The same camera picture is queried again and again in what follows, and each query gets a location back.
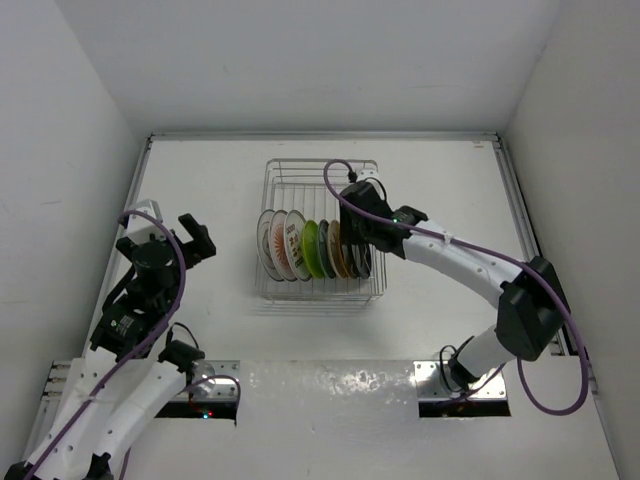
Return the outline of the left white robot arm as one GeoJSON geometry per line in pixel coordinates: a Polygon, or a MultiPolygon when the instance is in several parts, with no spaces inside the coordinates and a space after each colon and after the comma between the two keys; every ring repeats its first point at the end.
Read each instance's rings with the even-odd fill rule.
{"type": "Polygon", "coordinates": [[[124,212],[116,243],[130,267],[106,296],[80,371],[49,431],[8,479],[111,479],[133,442],[174,397],[191,392],[205,358],[169,330],[186,273],[215,255],[206,226],[189,214],[184,242],[142,210],[124,212]]]}

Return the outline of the yellow gold patterned plate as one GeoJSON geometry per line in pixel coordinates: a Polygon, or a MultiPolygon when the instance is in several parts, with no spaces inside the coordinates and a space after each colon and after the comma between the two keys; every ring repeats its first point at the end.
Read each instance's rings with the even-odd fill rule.
{"type": "Polygon", "coordinates": [[[343,234],[340,234],[340,247],[342,252],[342,257],[345,264],[345,269],[348,273],[348,276],[351,279],[357,279],[359,277],[358,270],[354,264],[351,248],[349,244],[344,239],[343,234]]]}

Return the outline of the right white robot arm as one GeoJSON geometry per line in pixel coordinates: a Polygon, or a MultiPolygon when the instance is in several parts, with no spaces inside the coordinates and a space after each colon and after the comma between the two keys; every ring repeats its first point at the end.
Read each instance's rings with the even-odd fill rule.
{"type": "Polygon", "coordinates": [[[430,267],[484,298],[497,320],[463,343],[445,367],[444,380],[466,391],[490,370],[512,360],[535,361],[564,324],[564,316],[537,273],[565,302],[553,265],[536,256],[521,266],[461,246],[423,212],[392,210],[373,183],[358,181],[340,197],[341,233],[348,244],[370,244],[403,260],[430,267]]]}

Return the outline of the beige cream plate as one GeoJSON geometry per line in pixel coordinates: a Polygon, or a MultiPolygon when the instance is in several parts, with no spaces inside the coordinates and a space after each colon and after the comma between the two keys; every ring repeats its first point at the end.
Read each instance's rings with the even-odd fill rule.
{"type": "Polygon", "coordinates": [[[332,220],[329,223],[327,236],[329,258],[332,268],[339,278],[346,279],[348,277],[348,272],[342,256],[339,222],[337,220],[332,220]]]}

